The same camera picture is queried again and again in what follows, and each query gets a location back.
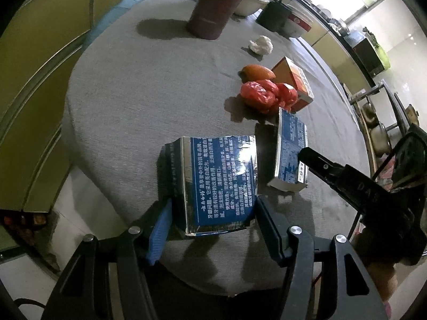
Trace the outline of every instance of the tablecloth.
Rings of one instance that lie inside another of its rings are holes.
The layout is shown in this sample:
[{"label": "tablecloth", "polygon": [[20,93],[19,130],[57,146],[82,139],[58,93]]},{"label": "tablecloth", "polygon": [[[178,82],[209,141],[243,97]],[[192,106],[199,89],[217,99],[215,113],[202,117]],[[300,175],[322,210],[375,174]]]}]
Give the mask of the tablecloth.
[{"label": "tablecloth", "polygon": [[[144,0],[88,46],[72,72],[62,122],[72,159],[131,222],[167,193],[165,143],[184,135],[255,134],[258,193],[313,235],[347,234],[355,211],[313,174],[308,188],[296,194],[266,186],[274,165],[274,126],[236,98],[238,72],[245,65],[272,68],[283,56],[291,58],[315,95],[297,113],[307,125],[309,146],[369,175],[364,140],[338,80],[308,44],[271,33],[253,18],[232,17],[215,41],[193,37],[185,24],[196,1]],[[262,34],[271,38],[273,52],[253,57],[249,40]],[[285,272],[268,256],[257,225],[170,240],[161,262],[187,284],[212,294],[279,287]]]}]

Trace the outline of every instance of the blue box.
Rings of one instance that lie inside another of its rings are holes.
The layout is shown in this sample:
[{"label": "blue box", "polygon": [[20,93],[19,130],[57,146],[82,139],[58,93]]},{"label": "blue box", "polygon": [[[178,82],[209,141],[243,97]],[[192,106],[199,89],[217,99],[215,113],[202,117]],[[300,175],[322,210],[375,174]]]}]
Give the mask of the blue box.
[{"label": "blue box", "polygon": [[307,187],[308,167],[298,161],[298,153],[307,145],[305,124],[295,115],[279,108],[275,171],[268,185],[293,192]]},{"label": "blue box", "polygon": [[166,144],[174,221],[187,236],[247,228],[257,188],[255,136],[181,137]]}]

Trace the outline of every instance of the crumpled white tissue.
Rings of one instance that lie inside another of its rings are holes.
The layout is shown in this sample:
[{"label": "crumpled white tissue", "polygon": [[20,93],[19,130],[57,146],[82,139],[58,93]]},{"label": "crumpled white tissue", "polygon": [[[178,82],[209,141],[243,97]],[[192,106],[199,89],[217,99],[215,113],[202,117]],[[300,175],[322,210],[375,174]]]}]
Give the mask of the crumpled white tissue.
[{"label": "crumpled white tissue", "polygon": [[273,50],[273,44],[267,36],[259,36],[255,41],[249,41],[249,49],[259,55],[268,55]]}]

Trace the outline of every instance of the silver screw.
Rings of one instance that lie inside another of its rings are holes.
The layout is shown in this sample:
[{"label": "silver screw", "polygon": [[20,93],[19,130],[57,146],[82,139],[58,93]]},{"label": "silver screw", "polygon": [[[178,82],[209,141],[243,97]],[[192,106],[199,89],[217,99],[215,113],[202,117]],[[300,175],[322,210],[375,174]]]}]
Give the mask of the silver screw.
[{"label": "silver screw", "polygon": [[87,235],[84,235],[83,241],[84,242],[91,242],[91,241],[93,241],[93,235],[91,235],[90,233],[87,234]]},{"label": "silver screw", "polygon": [[302,228],[300,228],[299,226],[292,226],[290,228],[290,231],[294,234],[294,235],[300,235],[302,232]]},{"label": "silver screw", "polygon": [[337,235],[335,239],[340,243],[345,243],[347,241],[347,238],[344,235]]},{"label": "silver screw", "polygon": [[136,235],[141,232],[141,229],[138,226],[131,226],[128,230],[131,235]]}]

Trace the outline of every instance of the maroon bottle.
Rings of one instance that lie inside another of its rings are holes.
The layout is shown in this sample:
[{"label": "maroon bottle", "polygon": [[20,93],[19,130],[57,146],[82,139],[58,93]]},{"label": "maroon bottle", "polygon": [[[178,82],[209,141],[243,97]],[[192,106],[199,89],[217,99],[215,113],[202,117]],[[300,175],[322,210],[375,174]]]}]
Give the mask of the maroon bottle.
[{"label": "maroon bottle", "polygon": [[199,0],[187,30],[203,39],[217,39],[242,0]]}]

